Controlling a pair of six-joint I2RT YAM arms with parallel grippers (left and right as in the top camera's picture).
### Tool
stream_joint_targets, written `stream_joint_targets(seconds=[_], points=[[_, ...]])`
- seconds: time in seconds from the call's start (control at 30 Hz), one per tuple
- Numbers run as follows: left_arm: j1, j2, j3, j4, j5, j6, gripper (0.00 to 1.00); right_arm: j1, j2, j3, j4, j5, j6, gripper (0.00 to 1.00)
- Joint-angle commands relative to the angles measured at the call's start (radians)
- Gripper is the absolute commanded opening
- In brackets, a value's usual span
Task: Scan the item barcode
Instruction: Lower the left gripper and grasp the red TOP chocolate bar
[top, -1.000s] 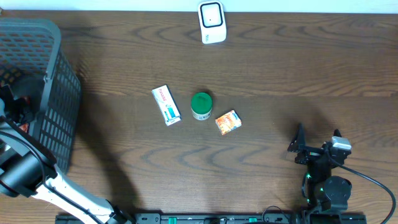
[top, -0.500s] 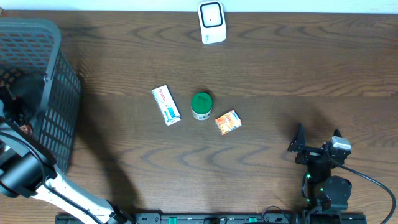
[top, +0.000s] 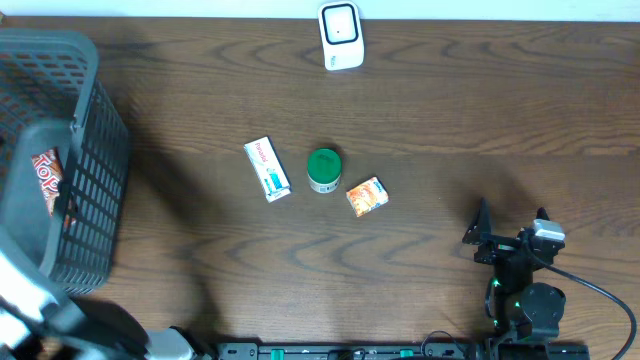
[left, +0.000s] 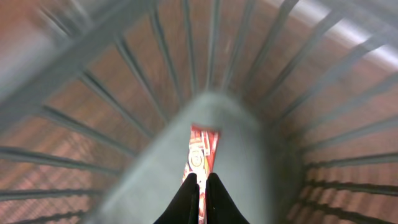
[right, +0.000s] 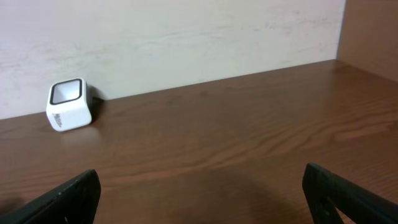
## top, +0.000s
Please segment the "orange Topps candy bar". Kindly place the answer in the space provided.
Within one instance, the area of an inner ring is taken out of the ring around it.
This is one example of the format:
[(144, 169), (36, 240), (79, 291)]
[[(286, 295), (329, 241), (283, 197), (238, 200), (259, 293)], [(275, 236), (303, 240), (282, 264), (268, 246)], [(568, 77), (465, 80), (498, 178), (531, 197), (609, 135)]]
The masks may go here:
[(48, 214), (54, 215), (55, 203), (60, 196), (59, 183), (63, 180), (63, 167), (56, 148), (31, 156)]

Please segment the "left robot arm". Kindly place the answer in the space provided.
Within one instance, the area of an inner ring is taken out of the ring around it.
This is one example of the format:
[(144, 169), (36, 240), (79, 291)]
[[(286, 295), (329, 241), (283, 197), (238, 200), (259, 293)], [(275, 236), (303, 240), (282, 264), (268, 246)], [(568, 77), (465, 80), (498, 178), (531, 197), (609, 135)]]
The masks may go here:
[(24, 214), (15, 184), (1, 201), (1, 255), (10, 270), (1, 308), (27, 329), (27, 340), (56, 338), (76, 359), (215, 359), (217, 351), (178, 328), (146, 332), (114, 303), (73, 299), (45, 276), (9, 233), (10, 215)]

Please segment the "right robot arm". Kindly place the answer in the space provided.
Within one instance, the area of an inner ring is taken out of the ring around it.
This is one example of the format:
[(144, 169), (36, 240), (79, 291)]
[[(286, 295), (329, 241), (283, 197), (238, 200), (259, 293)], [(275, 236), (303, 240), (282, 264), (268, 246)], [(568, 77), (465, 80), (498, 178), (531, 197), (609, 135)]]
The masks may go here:
[(474, 245), (474, 261), (493, 268), (484, 308), (495, 333), (467, 351), (469, 359), (588, 359), (588, 347), (554, 344), (564, 315), (566, 295), (557, 287), (533, 280), (535, 271), (551, 263), (565, 247), (561, 225), (546, 210), (513, 237), (492, 232), (489, 205), (480, 201), (478, 212), (462, 242)]

